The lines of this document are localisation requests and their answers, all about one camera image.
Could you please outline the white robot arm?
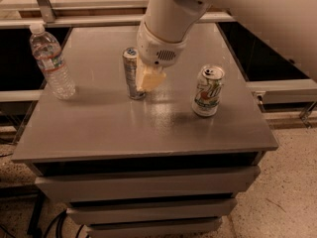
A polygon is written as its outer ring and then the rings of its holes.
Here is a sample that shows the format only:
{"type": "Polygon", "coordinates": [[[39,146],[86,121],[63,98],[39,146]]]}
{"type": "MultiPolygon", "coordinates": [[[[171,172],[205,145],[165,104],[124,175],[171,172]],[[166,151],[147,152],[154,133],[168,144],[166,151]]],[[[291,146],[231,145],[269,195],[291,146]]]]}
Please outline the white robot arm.
{"type": "Polygon", "coordinates": [[[317,80],[317,0],[150,0],[137,34],[142,63],[169,67],[210,8],[238,23],[317,80]]]}

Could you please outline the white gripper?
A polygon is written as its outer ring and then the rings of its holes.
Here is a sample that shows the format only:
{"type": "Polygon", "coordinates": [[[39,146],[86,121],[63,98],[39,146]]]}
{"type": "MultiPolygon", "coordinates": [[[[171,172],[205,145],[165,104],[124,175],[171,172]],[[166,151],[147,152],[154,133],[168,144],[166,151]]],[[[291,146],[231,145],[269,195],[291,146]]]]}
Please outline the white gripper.
{"type": "Polygon", "coordinates": [[[186,47],[186,40],[169,43],[150,32],[142,21],[137,33],[136,86],[139,91],[150,92],[160,86],[166,78],[163,67],[175,64],[186,47]]]}

